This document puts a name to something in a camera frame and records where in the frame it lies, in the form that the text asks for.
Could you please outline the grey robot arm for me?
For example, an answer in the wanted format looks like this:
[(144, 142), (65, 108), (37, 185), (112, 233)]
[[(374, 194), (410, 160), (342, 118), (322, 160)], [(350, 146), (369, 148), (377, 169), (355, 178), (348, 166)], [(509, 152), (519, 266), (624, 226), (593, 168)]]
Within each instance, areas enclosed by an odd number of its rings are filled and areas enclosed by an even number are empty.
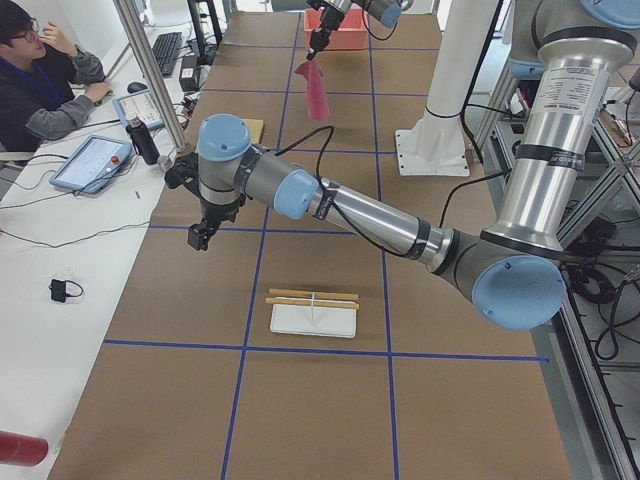
[(206, 118), (196, 147), (203, 223), (209, 234), (247, 195), (291, 219), (305, 214), (424, 264), (488, 320), (530, 329), (565, 296), (555, 262), (557, 231), (610, 78), (639, 41), (635, 1), (521, 1), (513, 49), (545, 70), (496, 222), (479, 235), (442, 229), (292, 165), (255, 144), (230, 114)]
[(372, 15), (383, 26), (394, 31), (401, 13), (407, 11), (413, 3), (413, 0), (308, 1), (308, 5), (320, 13), (320, 23), (312, 30), (306, 59), (313, 60), (328, 47), (331, 34), (339, 29), (353, 4), (361, 8), (362, 14)]

